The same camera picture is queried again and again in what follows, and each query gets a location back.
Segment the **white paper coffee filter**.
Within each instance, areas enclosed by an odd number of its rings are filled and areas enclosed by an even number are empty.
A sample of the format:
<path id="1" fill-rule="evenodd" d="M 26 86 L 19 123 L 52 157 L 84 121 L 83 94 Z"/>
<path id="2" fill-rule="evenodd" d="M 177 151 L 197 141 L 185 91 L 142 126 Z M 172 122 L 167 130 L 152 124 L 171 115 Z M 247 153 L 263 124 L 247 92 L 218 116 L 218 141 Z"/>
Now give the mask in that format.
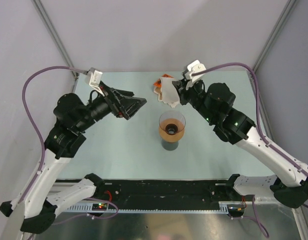
<path id="1" fill-rule="evenodd" d="M 171 77 L 161 77 L 161 94 L 160 94 L 160 100 L 164 102 L 165 104 L 174 104 L 179 102 L 180 97 L 178 95 L 178 92 L 173 85 L 173 82 L 175 81 L 175 78 Z"/>

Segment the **pink glass dripper cone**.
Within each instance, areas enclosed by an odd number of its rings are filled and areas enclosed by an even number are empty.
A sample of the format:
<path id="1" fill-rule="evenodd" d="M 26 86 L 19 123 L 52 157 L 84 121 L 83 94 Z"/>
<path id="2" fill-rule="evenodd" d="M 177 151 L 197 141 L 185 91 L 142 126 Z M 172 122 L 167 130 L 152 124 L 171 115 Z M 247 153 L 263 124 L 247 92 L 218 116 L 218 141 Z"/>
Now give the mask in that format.
<path id="1" fill-rule="evenodd" d="M 164 112 L 159 117 L 159 129 L 168 135 L 176 135 L 183 131 L 186 126 L 184 115 L 176 110 Z"/>

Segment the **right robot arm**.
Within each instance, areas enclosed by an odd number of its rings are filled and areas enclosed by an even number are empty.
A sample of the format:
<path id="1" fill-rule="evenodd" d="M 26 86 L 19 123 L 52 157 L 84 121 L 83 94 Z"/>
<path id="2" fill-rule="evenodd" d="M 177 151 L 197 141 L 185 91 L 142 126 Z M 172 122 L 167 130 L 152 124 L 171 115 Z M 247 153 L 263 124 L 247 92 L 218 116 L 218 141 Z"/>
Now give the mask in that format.
<path id="1" fill-rule="evenodd" d="M 257 158 L 273 175 L 251 177 L 233 174 L 225 187 L 232 201 L 241 196 L 274 197 L 281 204 L 297 209 L 308 200 L 308 164 L 289 154 L 268 137 L 262 138 L 255 122 L 233 108 L 235 94 L 225 83 L 208 88 L 202 80 L 188 87 L 185 79 L 172 81 L 182 105 L 190 104 L 223 142 L 237 146 Z"/>

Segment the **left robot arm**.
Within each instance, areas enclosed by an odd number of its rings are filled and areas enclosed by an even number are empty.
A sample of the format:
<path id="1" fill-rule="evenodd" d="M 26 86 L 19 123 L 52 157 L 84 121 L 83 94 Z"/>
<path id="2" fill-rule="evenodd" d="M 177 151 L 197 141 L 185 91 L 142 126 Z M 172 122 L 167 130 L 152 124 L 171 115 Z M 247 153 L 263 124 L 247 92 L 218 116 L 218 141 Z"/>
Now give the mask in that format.
<path id="1" fill-rule="evenodd" d="M 37 170 L 17 198 L 0 205 L 0 211 L 8 217 L 1 239 L 16 240 L 21 233 L 41 234 L 69 207 L 104 196 L 105 182 L 94 173 L 66 190 L 48 195 L 61 171 L 85 142 L 88 128 L 109 114 L 129 120 L 147 102 L 131 91 L 115 89 L 103 82 L 99 87 L 90 92 L 86 104 L 75 93 L 65 94 L 58 100 L 53 110 L 56 123 L 42 144 Z"/>

